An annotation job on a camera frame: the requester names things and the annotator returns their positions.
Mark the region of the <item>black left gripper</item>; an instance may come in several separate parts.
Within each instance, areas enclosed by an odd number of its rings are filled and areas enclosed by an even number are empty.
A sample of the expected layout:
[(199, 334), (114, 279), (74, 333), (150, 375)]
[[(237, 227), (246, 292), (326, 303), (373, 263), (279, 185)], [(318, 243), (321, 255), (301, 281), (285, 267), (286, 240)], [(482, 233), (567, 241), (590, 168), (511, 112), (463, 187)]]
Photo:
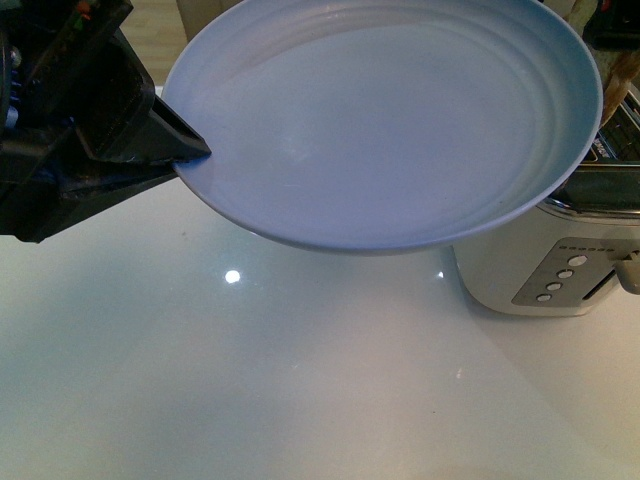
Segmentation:
[(1, 5), (1, 231), (38, 243), (173, 179), (205, 140), (124, 37), (128, 1)]

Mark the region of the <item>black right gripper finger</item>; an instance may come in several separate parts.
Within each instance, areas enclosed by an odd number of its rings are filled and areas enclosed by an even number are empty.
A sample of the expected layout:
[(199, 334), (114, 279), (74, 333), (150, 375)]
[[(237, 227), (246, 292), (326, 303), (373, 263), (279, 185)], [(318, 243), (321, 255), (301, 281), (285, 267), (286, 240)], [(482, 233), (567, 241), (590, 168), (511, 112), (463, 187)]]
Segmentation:
[(583, 30), (596, 50), (639, 49), (639, 0), (600, 0)]

